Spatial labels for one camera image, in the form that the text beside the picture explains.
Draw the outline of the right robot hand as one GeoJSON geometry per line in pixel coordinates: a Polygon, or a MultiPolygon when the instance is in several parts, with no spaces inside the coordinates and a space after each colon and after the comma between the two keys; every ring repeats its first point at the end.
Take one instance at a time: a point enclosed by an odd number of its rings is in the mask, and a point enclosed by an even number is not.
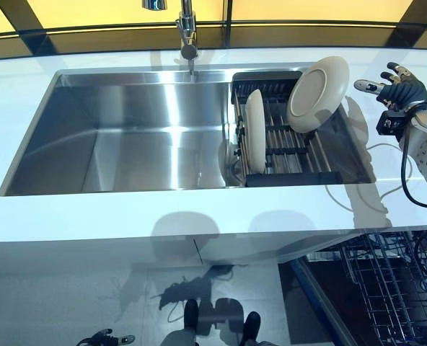
{"type": "Polygon", "coordinates": [[[408,68],[389,62],[387,71],[381,72],[380,76],[388,81],[388,84],[359,79],[354,81],[353,86],[360,92],[373,94],[376,100],[388,109],[407,110],[412,106],[427,102],[427,90],[408,68]]]}

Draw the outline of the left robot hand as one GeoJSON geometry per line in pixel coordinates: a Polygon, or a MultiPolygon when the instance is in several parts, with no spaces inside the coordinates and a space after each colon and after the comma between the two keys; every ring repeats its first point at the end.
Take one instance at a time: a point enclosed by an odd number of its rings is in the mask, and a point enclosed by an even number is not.
{"type": "Polygon", "coordinates": [[[96,346],[119,346],[132,344],[136,337],[132,334],[121,337],[112,336],[112,329],[102,329],[91,337],[86,337],[76,345],[96,345],[96,346]]]}

